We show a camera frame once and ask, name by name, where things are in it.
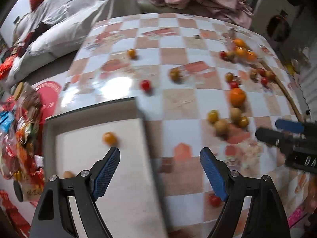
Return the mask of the yellow-orange cherry tomato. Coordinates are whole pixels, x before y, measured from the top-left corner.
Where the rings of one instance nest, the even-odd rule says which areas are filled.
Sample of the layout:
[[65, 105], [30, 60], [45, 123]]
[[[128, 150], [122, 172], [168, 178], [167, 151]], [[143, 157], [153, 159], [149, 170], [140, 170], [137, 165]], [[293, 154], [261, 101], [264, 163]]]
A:
[[115, 146], [118, 143], [118, 139], [113, 132], [104, 133], [102, 136], [102, 141], [109, 146]]

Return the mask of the shallow white cardboard box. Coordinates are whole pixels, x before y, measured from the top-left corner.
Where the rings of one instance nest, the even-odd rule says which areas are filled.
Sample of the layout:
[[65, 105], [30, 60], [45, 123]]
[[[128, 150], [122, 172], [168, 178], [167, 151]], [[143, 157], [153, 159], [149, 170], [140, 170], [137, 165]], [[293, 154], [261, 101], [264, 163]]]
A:
[[31, 237], [166, 237], [134, 97], [49, 117]]

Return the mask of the tan longan in box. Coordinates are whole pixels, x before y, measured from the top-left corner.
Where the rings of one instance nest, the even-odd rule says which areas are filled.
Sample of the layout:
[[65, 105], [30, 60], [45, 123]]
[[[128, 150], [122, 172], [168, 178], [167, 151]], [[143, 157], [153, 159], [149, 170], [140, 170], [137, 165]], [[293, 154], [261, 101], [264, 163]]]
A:
[[75, 174], [72, 171], [67, 170], [63, 173], [63, 178], [65, 179], [73, 178], [73, 177], [75, 177]]

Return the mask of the tan longan fruit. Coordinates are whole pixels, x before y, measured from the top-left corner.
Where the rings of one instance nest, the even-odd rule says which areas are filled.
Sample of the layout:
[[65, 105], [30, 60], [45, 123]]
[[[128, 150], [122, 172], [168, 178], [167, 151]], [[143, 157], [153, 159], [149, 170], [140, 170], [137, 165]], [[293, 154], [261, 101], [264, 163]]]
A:
[[242, 111], [239, 108], [232, 107], [230, 109], [230, 118], [233, 123], [238, 124], [242, 117]]

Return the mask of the yellow cherry tomato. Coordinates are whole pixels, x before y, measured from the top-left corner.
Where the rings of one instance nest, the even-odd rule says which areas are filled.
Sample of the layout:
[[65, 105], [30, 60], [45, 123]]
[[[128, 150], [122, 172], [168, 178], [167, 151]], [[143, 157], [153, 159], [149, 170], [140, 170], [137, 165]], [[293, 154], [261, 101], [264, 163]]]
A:
[[137, 58], [137, 53], [134, 49], [128, 50], [127, 55], [131, 60], [135, 60]]
[[219, 113], [217, 110], [211, 110], [207, 114], [207, 120], [210, 124], [215, 124], [219, 120]]

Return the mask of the orange mandarin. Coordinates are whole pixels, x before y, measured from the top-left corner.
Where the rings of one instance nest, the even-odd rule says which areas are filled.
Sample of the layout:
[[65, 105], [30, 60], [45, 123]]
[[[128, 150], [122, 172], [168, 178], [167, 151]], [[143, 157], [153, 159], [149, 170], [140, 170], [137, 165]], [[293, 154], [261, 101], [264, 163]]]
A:
[[241, 107], [246, 100], [245, 92], [240, 88], [234, 88], [230, 91], [229, 100], [233, 107]]

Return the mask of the small red cherry tomato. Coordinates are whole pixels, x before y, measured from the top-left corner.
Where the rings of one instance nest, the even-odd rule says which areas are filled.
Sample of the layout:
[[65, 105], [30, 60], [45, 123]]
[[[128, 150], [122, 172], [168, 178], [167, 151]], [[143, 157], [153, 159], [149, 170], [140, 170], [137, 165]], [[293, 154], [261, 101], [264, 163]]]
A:
[[236, 81], [231, 81], [229, 83], [229, 86], [230, 86], [231, 89], [239, 88], [239, 84]]

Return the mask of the small brown-orange cherry tomato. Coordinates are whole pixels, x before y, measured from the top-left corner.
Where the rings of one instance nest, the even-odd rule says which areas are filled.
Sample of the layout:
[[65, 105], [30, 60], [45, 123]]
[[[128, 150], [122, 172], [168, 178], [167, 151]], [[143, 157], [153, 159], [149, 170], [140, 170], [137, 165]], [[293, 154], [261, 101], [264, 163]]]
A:
[[226, 80], [227, 83], [232, 82], [233, 79], [234, 79], [234, 75], [232, 73], [226, 73], [225, 74], [225, 80]]

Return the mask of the pile of snack bags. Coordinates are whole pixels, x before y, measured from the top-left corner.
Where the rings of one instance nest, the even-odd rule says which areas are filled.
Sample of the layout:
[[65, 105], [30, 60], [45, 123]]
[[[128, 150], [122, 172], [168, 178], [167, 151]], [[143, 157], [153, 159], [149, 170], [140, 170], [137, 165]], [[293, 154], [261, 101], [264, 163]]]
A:
[[1, 132], [1, 175], [7, 180], [28, 181], [44, 190], [44, 157], [41, 151], [41, 112], [26, 112], [10, 97], [1, 102], [1, 112], [10, 111], [15, 120], [7, 133]]

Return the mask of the red round mat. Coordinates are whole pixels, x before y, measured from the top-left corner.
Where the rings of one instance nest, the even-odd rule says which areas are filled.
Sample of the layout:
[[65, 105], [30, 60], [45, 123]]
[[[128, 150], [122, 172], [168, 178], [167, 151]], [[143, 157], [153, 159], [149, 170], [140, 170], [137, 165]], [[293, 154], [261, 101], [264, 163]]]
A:
[[40, 95], [42, 103], [41, 121], [54, 114], [61, 89], [60, 84], [54, 81], [46, 81], [36, 86], [35, 90]]

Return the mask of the dark yellow-brown cherry tomato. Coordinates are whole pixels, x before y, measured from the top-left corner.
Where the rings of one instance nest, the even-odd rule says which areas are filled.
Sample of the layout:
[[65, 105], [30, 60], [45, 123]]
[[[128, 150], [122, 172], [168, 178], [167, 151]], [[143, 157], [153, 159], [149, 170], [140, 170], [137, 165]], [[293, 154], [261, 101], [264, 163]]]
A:
[[180, 69], [179, 68], [172, 68], [170, 71], [169, 71], [169, 77], [170, 79], [173, 81], [173, 82], [180, 82], [181, 78], [182, 78], [182, 75], [181, 75], [181, 72], [180, 72]]

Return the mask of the blue snack packet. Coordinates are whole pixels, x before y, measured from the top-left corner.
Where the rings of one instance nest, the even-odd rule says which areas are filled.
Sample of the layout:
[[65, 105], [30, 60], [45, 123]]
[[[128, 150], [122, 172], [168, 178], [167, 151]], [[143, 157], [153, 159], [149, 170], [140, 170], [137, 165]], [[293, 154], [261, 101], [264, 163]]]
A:
[[14, 115], [10, 111], [2, 111], [0, 113], [0, 129], [2, 133], [7, 133], [11, 124], [15, 120]]

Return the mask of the far yellow cherry tomato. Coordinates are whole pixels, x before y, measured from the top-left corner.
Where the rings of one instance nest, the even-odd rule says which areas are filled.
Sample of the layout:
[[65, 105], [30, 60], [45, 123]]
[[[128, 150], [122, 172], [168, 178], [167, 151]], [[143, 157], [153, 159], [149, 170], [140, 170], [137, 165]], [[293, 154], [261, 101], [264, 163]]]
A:
[[128, 50], [127, 55], [131, 60], [135, 60], [137, 58], [137, 53], [134, 49]]

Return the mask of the grey sofa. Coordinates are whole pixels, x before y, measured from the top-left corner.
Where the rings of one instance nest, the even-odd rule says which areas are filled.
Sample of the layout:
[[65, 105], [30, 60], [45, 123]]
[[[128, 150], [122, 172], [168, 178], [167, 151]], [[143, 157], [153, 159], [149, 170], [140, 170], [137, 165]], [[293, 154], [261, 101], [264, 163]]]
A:
[[14, 46], [26, 44], [27, 35], [36, 30], [40, 34], [17, 57], [2, 82], [13, 86], [57, 58], [78, 50], [96, 22], [139, 13], [137, 0], [44, 0], [16, 23]]

